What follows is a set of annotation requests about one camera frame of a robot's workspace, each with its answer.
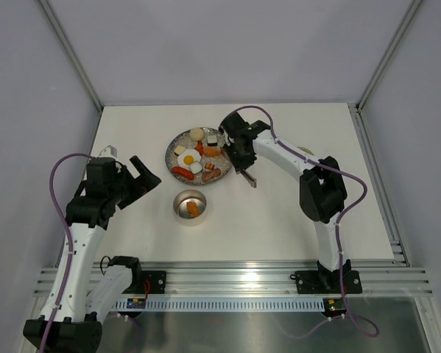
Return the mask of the stainless steel bowl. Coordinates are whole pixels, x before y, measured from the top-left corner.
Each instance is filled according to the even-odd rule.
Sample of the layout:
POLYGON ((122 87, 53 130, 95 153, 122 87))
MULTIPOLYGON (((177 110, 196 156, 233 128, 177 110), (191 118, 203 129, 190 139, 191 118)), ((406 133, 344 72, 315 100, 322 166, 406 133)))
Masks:
POLYGON ((177 194, 173 201, 175 218, 186 226, 201 224, 207 215, 208 202, 198 190, 184 190, 177 194))

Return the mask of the stainless steel tongs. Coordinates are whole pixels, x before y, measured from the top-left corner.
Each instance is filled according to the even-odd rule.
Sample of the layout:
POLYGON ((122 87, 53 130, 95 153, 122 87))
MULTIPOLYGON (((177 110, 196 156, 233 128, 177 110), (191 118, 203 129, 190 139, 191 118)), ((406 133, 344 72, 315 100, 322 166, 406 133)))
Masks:
POLYGON ((252 188, 257 188, 257 179, 246 170, 240 170, 238 174, 242 175, 252 188))

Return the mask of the orange fried nugget toy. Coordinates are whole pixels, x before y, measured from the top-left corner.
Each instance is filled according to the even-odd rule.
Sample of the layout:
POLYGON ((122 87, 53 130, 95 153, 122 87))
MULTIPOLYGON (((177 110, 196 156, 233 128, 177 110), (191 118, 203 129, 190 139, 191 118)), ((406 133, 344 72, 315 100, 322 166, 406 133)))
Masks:
POLYGON ((193 201, 187 202, 186 209, 191 218, 196 218, 200 215, 200 211, 196 202, 193 201))

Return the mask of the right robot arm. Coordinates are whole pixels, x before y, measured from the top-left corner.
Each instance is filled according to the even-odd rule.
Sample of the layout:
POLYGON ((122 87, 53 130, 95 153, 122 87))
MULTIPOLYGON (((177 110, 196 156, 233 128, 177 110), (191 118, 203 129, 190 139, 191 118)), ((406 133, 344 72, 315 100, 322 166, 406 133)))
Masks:
POLYGON ((343 258, 336 239, 336 221, 345 208, 347 191, 342 176, 332 169, 339 167, 332 157, 318 159, 288 143, 280 142, 272 125, 263 121, 247 123, 238 112, 229 114, 219 125, 225 136, 222 149, 236 173, 257 186, 256 178, 247 169, 257 157, 263 157, 284 170, 298 182, 300 209, 313 221, 317 235, 319 257, 317 269, 297 272, 297 291, 305 288, 321 293, 337 293, 350 271, 350 262, 343 258))

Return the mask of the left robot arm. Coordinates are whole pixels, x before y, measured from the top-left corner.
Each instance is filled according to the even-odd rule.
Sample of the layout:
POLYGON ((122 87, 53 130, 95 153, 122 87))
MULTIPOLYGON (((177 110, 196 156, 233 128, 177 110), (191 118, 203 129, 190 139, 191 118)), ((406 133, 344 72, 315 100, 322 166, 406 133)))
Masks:
POLYGON ((138 157, 138 176, 114 157, 89 157, 85 178, 66 208, 56 206, 66 234, 63 253, 40 316, 24 325, 39 352, 96 352, 102 325, 123 293, 147 297, 154 290, 136 257, 115 256, 97 286, 88 288, 94 258, 110 219, 161 183, 138 157))

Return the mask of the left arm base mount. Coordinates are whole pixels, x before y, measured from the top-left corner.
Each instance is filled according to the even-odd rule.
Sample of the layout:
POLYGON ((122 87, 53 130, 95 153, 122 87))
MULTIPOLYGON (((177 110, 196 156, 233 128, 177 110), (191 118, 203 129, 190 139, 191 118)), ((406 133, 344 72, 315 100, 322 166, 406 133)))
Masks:
POLYGON ((141 271, 132 280, 129 292, 135 294, 164 294, 166 292, 166 271, 141 271))

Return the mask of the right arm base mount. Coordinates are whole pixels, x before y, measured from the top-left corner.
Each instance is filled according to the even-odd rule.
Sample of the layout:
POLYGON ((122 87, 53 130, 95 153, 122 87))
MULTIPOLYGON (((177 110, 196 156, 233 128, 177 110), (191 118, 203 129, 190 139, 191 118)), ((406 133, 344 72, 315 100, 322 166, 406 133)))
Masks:
POLYGON ((349 271, 342 277, 339 273, 326 275, 324 272, 296 271, 289 275, 297 288, 298 294, 341 294, 341 287, 345 294, 363 293, 358 271, 349 271))

